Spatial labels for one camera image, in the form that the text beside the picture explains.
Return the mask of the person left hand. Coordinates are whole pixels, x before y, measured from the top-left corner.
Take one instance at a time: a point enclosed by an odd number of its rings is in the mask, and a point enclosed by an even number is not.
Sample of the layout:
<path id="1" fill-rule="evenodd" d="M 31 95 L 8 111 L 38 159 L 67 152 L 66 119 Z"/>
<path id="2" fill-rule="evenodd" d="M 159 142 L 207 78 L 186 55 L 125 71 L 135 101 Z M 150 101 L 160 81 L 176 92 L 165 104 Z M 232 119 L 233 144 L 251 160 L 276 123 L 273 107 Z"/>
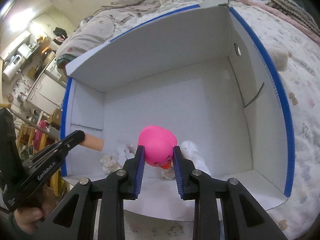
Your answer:
<path id="1" fill-rule="evenodd" d="M 37 230 L 35 224 L 41 218 L 47 218 L 56 207 L 53 190 L 44 185 L 42 188 L 42 207 L 21 207 L 14 212 L 14 218 L 18 227 L 27 234 L 32 234 Z"/>

